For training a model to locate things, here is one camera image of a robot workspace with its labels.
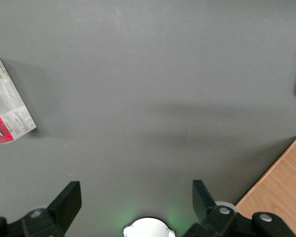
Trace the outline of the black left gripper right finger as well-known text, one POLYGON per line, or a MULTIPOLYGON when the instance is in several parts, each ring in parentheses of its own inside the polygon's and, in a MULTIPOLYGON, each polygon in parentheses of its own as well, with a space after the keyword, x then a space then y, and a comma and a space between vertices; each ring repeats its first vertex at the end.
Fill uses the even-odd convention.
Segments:
POLYGON ((256 212, 248 219, 226 205, 217 205, 202 180, 193 180, 192 204, 198 222, 185 237, 295 237, 279 216, 256 212))

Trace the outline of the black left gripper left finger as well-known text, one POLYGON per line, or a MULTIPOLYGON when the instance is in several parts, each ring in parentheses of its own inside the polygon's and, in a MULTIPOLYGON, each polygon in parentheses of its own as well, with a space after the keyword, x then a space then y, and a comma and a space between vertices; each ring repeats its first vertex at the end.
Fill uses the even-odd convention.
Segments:
POLYGON ((64 237, 82 206, 79 181, 71 181, 46 208, 8 223, 0 216, 0 237, 64 237))

